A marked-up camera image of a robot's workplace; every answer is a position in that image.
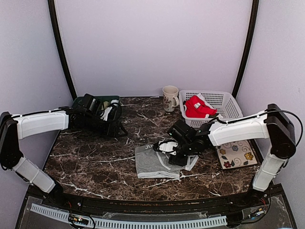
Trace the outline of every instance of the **red garment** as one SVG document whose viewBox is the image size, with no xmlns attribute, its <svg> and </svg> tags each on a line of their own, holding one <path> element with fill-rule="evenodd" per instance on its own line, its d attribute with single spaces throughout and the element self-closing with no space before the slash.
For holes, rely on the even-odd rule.
<svg viewBox="0 0 305 229">
<path fill-rule="evenodd" d="M 185 103 L 185 115 L 189 118 L 208 118 L 209 115 L 214 115 L 217 109 L 212 109 L 204 102 L 202 95 L 194 95 Z"/>
</svg>

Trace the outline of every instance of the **dark marble tabletop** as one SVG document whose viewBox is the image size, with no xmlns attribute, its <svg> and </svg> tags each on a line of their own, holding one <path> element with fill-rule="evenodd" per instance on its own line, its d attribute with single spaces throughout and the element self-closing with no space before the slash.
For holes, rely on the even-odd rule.
<svg viewBox="0 0 305 229">
<path fill-rule="evenodd" d="M 139 179 L 137 146 L 167 139 L 167 130 L 182 118 L 180 110 L 163 110 L 162 98 L 122 98 L 122 123 L 127 137 L 101 138 L 86 130 L 62 131 L 45 171 L 66 193 L 116 200 L 188 200 L 245 192 L 259 166 L 223 171 L 214 150 L 205 152 L 179 180 Z"/>
</svg>

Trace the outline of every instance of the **gray cloth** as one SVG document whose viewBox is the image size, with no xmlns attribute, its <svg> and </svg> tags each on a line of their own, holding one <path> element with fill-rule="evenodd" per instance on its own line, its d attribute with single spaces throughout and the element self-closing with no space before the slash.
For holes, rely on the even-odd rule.
<svg viewBox="0 0 305 229">
<path fill-rule="evenodd" d="M 155 152 L 152 145 L 136 147 L 135 166 L 138 178 L 179 178 L 180 170 L 190 171 L 198 156 L 189 157 L 185 167 L 171 165 L 168 159 L 169 155 Z"/>
</svg>

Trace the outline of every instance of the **black pole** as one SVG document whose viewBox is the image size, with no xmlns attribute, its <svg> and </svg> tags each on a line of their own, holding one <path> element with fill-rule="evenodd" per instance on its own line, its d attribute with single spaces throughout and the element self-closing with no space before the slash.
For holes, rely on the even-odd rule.
<svg viewBox="0 0 305 229">
<path fill-rule="evenodd" d="M 253 0 L 253 2 L 252 2 L 249 28 L 248 28 L 246 42 L 244 45 L 244 53 L 242 56 L 242 61 L 239 66 L 237 78 L 236 78 L 235 85 L 234 85 L 233 92 L 232 92 L 232 96 L 234 98 L 237 97 L 238 90 L 240 88 L 240 84 L 242 83 L 242 79 L 244 76 L 244 70 L 246 69 L 249 52 L 250 52 L 250 48 L 251 48 L 251 43 L 252 43 L 252 38 L 253 38 L 253 34 L 254 34 L 255 23 L 256 23 L 256 17 L 257 17 L 257 12 L 258 12 L 258 3 L 259 3 L 259 0 Z"/>
<path fill-rule="evenodd" d="M 76 91 L 75 91 L 75 88 L 73 85 L 71 74 L 70 74 L 70 71 L 68 68 L 65 52 L 63 50 L 63 45 L 61 42 L 61 34 L 59 31 L 59 26 L 58 26 L 58 21 L 57 21 L 57 16 L 56 16 L 55 2 L 54 2 L 54 0 L 48 0 L 48 4 L 49 4 L 49 12 L 50 12 L 50 17 L 51 17 L 51 22 L 52 22 L 52 27 L 53 27 L 54 38 L 56 41 L 59 58 L 61 60 L 62 69 L 65 74 L 65 78 L 66 78 L 72 99 L 75 100 L 77 98 L 77 95 L 76 95 Z"/>
</svg>

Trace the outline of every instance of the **coffee mug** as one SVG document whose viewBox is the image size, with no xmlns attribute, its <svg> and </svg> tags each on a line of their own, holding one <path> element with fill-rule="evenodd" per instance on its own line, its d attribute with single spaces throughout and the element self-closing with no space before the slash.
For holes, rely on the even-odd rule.
<svg viewBox="0 0 305 229">
<path fill-rule="evenodd" d="M 163 88 L 163 107 L 165 111 L 172 112 L 179 105 L 178 88 L 166 86 Z"/>
</svg>

